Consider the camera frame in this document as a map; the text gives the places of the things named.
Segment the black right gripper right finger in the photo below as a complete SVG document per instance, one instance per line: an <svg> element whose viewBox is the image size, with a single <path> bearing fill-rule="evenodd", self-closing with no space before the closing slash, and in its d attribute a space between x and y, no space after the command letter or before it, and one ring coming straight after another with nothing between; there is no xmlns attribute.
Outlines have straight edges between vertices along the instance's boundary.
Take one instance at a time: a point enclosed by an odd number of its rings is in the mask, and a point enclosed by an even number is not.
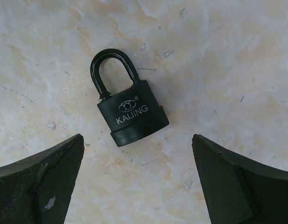
<svg viewBox="0 0 288 224"><path fill-rule="evenodd" d="M288 224L288 171L195 134L192 148L213 224Z"/></svg>

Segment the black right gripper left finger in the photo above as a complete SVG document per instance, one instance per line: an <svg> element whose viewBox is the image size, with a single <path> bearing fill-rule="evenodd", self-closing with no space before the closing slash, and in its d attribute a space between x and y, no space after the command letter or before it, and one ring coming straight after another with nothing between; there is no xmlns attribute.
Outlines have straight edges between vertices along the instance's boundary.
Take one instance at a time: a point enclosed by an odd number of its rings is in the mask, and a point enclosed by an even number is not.
<svg viewBox="0 0 288 224"><path fill-rule="evenodd" d="M63 224L84 155L76 134L0 167L0 224Z"/></svg>

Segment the black Kaijing padlock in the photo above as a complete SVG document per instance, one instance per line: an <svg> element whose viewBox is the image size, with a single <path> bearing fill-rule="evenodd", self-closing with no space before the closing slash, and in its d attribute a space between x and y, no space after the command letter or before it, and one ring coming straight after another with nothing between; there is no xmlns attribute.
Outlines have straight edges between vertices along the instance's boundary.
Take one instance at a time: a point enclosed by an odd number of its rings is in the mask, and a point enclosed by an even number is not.
<svg viewBox="0 0 288 224"><path fill-rule="evenodd" d="M112 95L99 73L102 62L109 58L121 61L133 85ZM98 108L111 130L118 147L141 140L169 125L169 120L147 82L141 80L130 58L121 50L105 49L93 58L90 75L99 93Z"/></svg>

